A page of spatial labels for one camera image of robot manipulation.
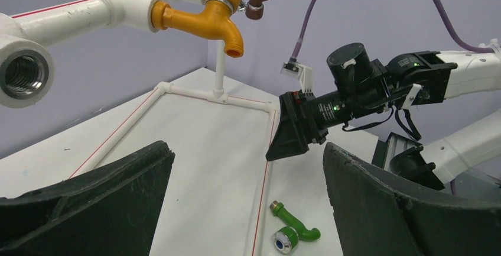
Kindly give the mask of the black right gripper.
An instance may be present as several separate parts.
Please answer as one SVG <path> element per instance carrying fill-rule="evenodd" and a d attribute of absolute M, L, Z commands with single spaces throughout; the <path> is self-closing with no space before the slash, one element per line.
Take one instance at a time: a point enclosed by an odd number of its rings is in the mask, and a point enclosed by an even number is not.
<path fill-rule="evenodd" d="M 353 119 L 352 108 L 340 92 L 316 97 L 312 92 L 292 91 L 279 97 L 280 116 L 266 152 L 267 161 L 305 154 L 309 144 L 326 140 L 328 128 Z"/>

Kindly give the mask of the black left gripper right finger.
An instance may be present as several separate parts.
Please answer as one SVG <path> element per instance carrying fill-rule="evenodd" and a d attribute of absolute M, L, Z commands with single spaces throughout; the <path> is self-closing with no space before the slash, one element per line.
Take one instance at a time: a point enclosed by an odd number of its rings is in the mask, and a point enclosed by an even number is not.
<path fill-rule="evenodd" d="M 344 255 L 499 255 L 500 203 L 414 183 L 328 142 L 327 194 Z"/>

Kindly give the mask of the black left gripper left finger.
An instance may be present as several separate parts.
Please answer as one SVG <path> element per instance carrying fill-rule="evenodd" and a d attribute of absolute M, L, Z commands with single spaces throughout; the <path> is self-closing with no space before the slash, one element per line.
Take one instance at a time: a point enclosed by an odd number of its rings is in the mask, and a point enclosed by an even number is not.
<path fill-rule="evenodd" d="M 71 179 L 1 199 L 2 255 L 148 255 L 175 153 L 156 141 Z"/>

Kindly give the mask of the green water faucet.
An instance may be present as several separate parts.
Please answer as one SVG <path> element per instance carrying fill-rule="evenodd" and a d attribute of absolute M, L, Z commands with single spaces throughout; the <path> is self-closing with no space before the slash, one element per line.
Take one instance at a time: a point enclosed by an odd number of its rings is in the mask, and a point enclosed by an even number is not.
<path fill-rule="evenodd" d="M 308 229 L 285 208 L 283 203 L 274 200 L 269 208 L 271 213 L 285 224 L 273 235 L 273 244 L 280 253 L 289 254 L 300 241 L 313 242 L 320 239 L 321 232 L 319 229 Z"/>

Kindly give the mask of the white PVC pipe frame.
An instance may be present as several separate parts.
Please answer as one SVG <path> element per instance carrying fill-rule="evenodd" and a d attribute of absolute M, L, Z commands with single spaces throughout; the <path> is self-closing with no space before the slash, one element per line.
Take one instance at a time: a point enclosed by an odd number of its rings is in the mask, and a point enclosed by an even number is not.
<path fill-rule="evenodd" d="M 152 6 L 167 2 L 172 8 L 198 14 L 197 0 L 78 0 L 13 16 L 1 15 L 1 105 L 25 108 L 41 100 L 51 88 L 54 65 L 47 47 L 98 27 L 125 24 L 152 33 Z M 114 147 L 143 114 L 166 93 L 205 99 L 223 105 L 272 113 L 276 104 L 250 101 L 225 94 L 223 60 L 218 61 L 214 89 L 209 92 L 180 88 L 160 82 L 115 132 L 102 142 L 71 174 L 70 179 L 97 169 L 96 164 Z"/>

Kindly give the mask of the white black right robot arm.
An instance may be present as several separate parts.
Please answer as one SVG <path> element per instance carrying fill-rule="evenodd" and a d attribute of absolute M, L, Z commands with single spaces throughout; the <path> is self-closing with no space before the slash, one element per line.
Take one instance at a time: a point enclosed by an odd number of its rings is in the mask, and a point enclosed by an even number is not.
<path fill-rule="evenodd" d="M 279 97 L 280 117 L 266 152 L 268 161 L 304 154 L 326 141 L 328 129 L 371 114 L 391 113 L 415 141 L 421 135 L 410 107 L 500 89 L 500 54 L 491 51 L 420 51 L 400 54 L 388 64 L 371 60 L 362 43 L 333 51 L 326 60 L 336 90 L 322 96 L 302 88 Z M 458 175 L 500 156 L 500 112 L 428 145 L 394 156 L 391 172 L 435 190 Z"/>

